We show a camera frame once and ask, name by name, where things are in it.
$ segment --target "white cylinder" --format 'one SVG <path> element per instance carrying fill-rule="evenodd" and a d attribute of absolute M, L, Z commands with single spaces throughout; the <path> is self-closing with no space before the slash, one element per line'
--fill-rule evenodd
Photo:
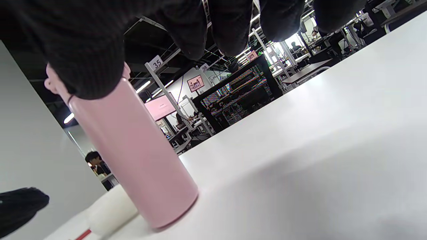
<path fill-rule="evenodd" d="M 96 235 L 108 236 L 138 214 L 138 210 L 118 184 L 86 210 L 89 229 Z"/>

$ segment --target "pink screen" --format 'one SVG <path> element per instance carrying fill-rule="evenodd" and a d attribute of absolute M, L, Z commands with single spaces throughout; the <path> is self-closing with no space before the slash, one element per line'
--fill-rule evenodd
<path fill-rule="evenodd" d="M 145 103 L 145 107 L 156 121 L 175 112 L 175 108 L 166 95 Z"/>
<path fill-rule="evenodd" d="M 198 75 L 195 78 L 192 78 L 187 81 L 188 86 L 190 87 L 191 92 L 196 91 L 199 88 L 202 88 L 205 84 L 203 83 L 202 76 Z"/>

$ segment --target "black hair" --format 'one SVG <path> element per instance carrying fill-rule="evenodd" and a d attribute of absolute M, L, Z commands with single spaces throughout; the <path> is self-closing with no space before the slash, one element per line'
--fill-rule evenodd
<path fill-rule="evenodd" d="M 93 159 L 96 159 L 96 158 L 99 158 L 100 160 L 102 160 L 101 155 L 99 155 L 99 153 L 97 151 L 94 151 L 94 152 L 89 152 L 86 155 L 85 160 L 88 163 L 88 162 L 91 162 Z"/>

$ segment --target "glove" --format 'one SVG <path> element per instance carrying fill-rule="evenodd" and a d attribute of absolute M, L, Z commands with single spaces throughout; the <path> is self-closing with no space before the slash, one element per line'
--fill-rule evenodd
<path fill-rule="evenodd" d="M 200 59 L 207 20 L 201 0 L 7 0 L 32 42 L 64 82 L 82 99 L 98 99 L 114 90 L 123 71 L 127 23 L 154 15 L 182 52 Z M 323 32 L 344 25 L 366 0 L 315 0 Z M 260 0 L 260 22 L 269 40 L 283 41 L 300 26 L 305 0 Z M 226 56 L 248 43 L 252 0 L 210 0 L 212 34 Z"/>

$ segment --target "computer monitor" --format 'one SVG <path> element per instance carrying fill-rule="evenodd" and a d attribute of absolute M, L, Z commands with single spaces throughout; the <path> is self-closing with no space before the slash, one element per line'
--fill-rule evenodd
<path fill-rule="evenodd" d="M 145 107 L 150 112 L 155 121 L 160 120 L 176 111 L 166 95 L 145 103 Z"/>
<path fill-rule="evenodd" d="M 197 89 L 201 89 L 205 85 L 201 75 L 187 80 L 187 84 L 191 92 L 195 92 Z"/>

